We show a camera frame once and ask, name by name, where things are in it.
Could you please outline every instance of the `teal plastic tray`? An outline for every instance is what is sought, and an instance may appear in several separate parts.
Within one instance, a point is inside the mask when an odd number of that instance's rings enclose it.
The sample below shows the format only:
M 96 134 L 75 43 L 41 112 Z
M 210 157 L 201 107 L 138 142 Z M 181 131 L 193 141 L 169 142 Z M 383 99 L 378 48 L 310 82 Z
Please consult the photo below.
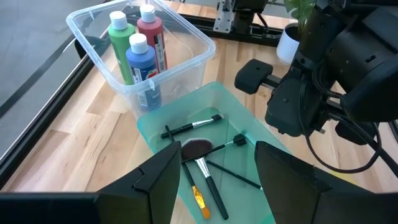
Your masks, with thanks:
M 175 140 L 184 143 L 190 138 L 207 138 L 214 146 L 219 146 L 231 141 L 238 133 L 243 133 L 248 140 L 246 145 L 228 146 L 208 155 L 206 159 L 260 184 L 254 162 L 256 141 L 268 142 L 286 152 L 288 150 L 220 83 L 205 85 L 140 117 L 137 126 L 151 150 L 156 153 L 170 144 L 169 139 L 160 138 L 165 132 L 165 125 L 174 129 L 184 124 L 209 119 L 218 113 L 224 116 L 223 120 L 178 134 Z M 223 220 L 200 169 L 195 162 L 188 162 L 187 166 L 205 198 L 206 206 L 210 209 L 210 219 L 205 220 L 182 170 L 178 194 L 197 223 L 275 223 L 262 190 L 208 166 L 229 214 L 229 219 Z

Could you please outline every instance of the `wooden surface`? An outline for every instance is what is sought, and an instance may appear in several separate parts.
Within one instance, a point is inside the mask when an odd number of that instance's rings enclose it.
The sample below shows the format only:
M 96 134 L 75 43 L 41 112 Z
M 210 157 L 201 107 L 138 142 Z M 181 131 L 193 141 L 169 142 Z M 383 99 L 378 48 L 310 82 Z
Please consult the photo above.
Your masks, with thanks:
M 180 13 L 215 17 L 213 8 L 177 2 L 167 4 Z M 292 22 L 271 16 L 266 16 L 266 20 L 270 26 L 280 28 Z M 275 48 L 221 39 L 214 41 L 216 55 L 207 63 L 203 84 L 213 81 L 223 83 L 295 156 L 325 169 L 311 155 L 303 137 L 280 135 L 265 123 L 266 102 L 271 93 L 268 89 L 260 87 L 257 94 L 247 95 L 233 85 L 236 72 L 252 58 L 272 64 L 274 74 L 282 77 L 287 67 L 277 59 Z M 116 66 L 116 62 L 106 63 Z M 319 155 L 329 164 L 344 169 L 367 163 L 372 150 L 339 138 L 334 132 L 335 125 L 335 122 L 327 122 L 325 134 L 314 133 L 311 136 Z M 387 125 L 382 124 L 380 131 L 384 148 L 397 159 L 397 144 Z M 133 170 L 151 155 L 136 128 L 133 115 L 94 68 L 3 191 L 95 191 Z M 398 190 L 398 180 L 381 159 L 366 172 L 338 176 L 373 192 Z M 193 223 L 193 218 L 179 198 L 175 203 L 172 223 Z

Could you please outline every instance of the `silver ferrule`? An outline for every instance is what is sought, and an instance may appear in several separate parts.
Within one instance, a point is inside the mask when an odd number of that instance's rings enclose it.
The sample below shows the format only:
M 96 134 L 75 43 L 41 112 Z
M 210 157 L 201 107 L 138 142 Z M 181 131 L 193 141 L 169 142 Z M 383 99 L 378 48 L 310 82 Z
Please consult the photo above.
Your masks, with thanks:
M 225 145 L 225 146 L 229 146 L 230 144 L 234 144 L 234 141 L 230 141 L 230 142 L 228 142 L 228 143 L 225 143 L 224 145 Z
M 203 126 L 205 124 L 209 124 L 209 123 L 211 123 L 213 121 L 214 121 L 213 119 L 204 120 L 204 121 L 198 121 L 198 122 L 192 123 L 192 126 L 193 126 L 193 128 L 197 128 L 197 127 Z
M 199 166 L 201 172 L 203 173 L 203 175 L 205 176 L 205 178 L 209 177 L 210 172 L 209 172 L 209 169 L 207 168 L 205 158 L 197 159 L 197 160 L 195 160 L 195 162 L 198 164 L 198 166 Z

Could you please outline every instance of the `clear plastic container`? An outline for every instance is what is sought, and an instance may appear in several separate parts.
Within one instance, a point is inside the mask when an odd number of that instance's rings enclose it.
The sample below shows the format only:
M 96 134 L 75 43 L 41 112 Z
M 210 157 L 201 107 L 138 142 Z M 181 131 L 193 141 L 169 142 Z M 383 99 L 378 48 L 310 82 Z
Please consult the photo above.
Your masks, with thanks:
M 169 69 L 135 85 L 125 85 L 107 35 L 109 14 L 123 11 L 136 26 L 139 6 L 155 6 L 163 20 Z M 112 89 L 127 99 L 136 118 L 148 111 L 139 106 L 138 94 L 160 86 L 162 106 L 201 87 L 206 62 L 214 56 L 214 42 L 159 0 L 111 1 L 71 13 L 67 24 Z
M 219 146 L 232 141 L 238 133 L 243 133 L 248 140 L 246 145 L 227 146 L 206 156 L 206 159 L 259 184 L 254 162 L 256 141 L 268 142 L 286 152 L 288 150 L 220 83 L 205 85 L 179 100 L 145 114 L 138 119 L 137 126 L 151 150 L 156 153 L 170 144 L 170 139 L 160 138 L 165 132 L 165 125 L 175 129 L 184 124 L 209 119 L 218 113 L 224 119 L 178 134 L 174 137 L 175 140 L 183 143 L 190 138 L 207 138 L 214 146 Z M 181 171 L 178 194 L 197 223 L 275 223 L 262 190 L 208 166 L 229 214 L 229 219 L 223 220 L 200 169 L 195 162 L 188 162 L 187 166 L 210 209 L 210 219 L 205 220 L 185 173 Z

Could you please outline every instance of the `potted plant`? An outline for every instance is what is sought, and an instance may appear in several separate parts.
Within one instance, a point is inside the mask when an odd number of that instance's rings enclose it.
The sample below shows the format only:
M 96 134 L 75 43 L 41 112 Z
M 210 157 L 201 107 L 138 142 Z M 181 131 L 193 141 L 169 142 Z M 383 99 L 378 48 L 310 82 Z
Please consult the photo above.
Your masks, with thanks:
M 280 37 L 277 56 L 279 60 L 287 65 L 293 61 L 294 55 L 299 47 L 300 37 L 305 30 L 307 19 L 310 17 L 316 0 L 284 0 L 286 11 L 297 20 L 296 23 L 285 27 Z

